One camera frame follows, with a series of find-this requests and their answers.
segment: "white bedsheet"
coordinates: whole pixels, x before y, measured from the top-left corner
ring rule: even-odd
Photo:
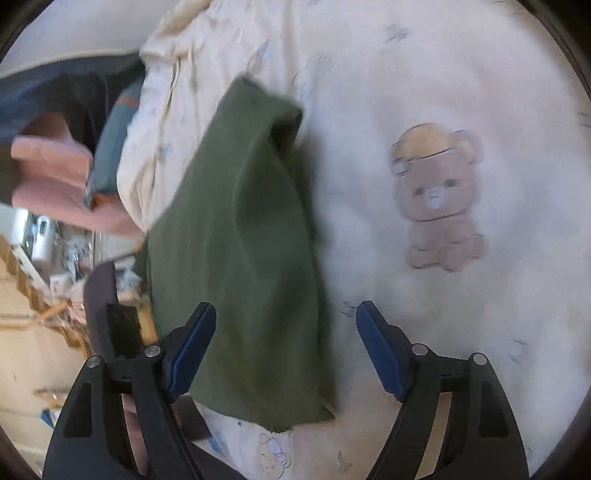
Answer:
[[[237,75],[300,102],[339,400],[336,421],[281,435],[204,408],[211,448],[252,479],[364,479],[399,409],[355,329],[372,299],[439,355],[487,354],[536,470],[591,384],[591,105],[549,34],[511,1],[207,6],[184,0],[142,49],[121,198],[149,229]],[[413,221],[394,198],[392,146],[426,122],[482,144],[469,216],[485,250],[456,272],[409,266]]]

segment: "white appliance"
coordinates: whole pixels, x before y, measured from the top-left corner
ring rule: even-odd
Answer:
[[[37,234],[33,243],[31,261],[35,266],[50,266],[53,259],[53,243],[57,222],[49,217],[40,216],[37,219]]]

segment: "bear print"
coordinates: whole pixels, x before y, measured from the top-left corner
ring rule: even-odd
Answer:
[[[391,149],[397,173],[395,201],[413,222],[408,263],[413,268],[439,265],[459,271],[481,258],[482,235],[468,210],[477,198],[477,164],[482,145],[468,130],[449,133],[437,124],[422,124],[403,133]]]

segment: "green cloth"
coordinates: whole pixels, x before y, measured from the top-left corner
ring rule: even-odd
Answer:
[[[277,432],[333,418],[306,182],[292,151],[300,122],[297,106],[235,80],[138,257],[161,338],[200,301],[217,310],[193,397]]]

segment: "orange stripe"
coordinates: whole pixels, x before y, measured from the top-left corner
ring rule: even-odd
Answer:
[[[136,100],[135,98],[130,98],[130,97],[121,96],[121,97],[117,98],[117,102],[115,103],[115,105],[121,105],[121,104],[130,106],[131,108],[138,108],[139,107],[139,101]]]

